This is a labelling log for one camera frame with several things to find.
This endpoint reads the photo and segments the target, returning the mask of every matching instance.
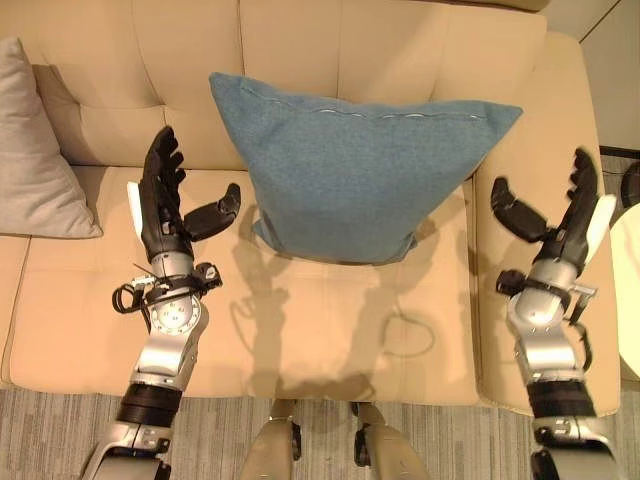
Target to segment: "sofa armrest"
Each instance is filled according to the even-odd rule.
[[[30,237],[0,235],[0,388],[12,385],[9,378],[12,320],[22,271],[29,251]]]
[[[489,198],[495,177],[507,176],[515,194],[557,225],[567,208],[573,153],[583,146],[600,170],[598,139],[589,84],[579,44],[564,35],[547,35],[539,60],[516,102],[523,115],[487,157],[475,176],[476,268],[478,274],[478,390],[490,403],[530,413],[526,390],[514,360],[507,329],[507,299],[495,292],[501,270],[528,272],[540,245],[529,245],[503,228]],[[582,321],[589,330],[594,361],[587,387],[598,414],[619,406],[619,360],[611,248],[607,235],[580,277],[598,287]],[[568,333],[579,354],[582,347]]]

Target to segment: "sofa seat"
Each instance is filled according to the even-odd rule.
[[[74,167],[104,229],[91,240],[33,238],[15,302],[9,376],[25,388],[122,394],[146,339],[141,314],[120,315],[111,292],[142,272],[126,183],[140,168]],[[187,395],[473,404],[467,215],[459,188],[420,229],[402,263],[347,266],[287,258],[258,241],[244,171],[192,170],[182,211],[240,185],[242,209],[195,244],[225,285],[205,304]]]

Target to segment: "white table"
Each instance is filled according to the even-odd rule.
[[[640,380],[640,204],[611,228],[613,273],[618,305],[618,343],[626,364],[622,376]]]

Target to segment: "sofa cushion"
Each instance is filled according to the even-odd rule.
[[[111,293],[140,275],[133,262],[146,264],[126,193],[126,182],[139,180],[142,170],[74,170],[95,192],[89,202],[105,234],[32,239],[16,304],[11,379],[34,390],[122,394],[147,333],[140,315],[113,311]],[[188,395],[477,401],[469,199],[461,189],[422,225],[405,261],[348,267],[288,259],[258,245],[246,172],[189,171],[183,212],[218,198],[232,181],[243,195],[238,219],[194,245],[196,260],[217,265],[224,286],[204,298],[210,323]]]
[[[30,241],[26,236],[0,235],[0,388],[10,385],[11,320]]]
[[[0,233],[95,237],[100,227],[60,155],[22,44],[0,40]]]
[[[275,250],[388,263],[468,177],[521,110],[487,102],[355,105],[216,73],[211,87],[249,167]]]

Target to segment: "sofa backrest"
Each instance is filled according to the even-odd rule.
[[[353,102],[508,103],[541,15],[411,0],[29,0],[0,4],[72,164],[142,166],[165,124],[185,167],[242,169],[211,72]]]

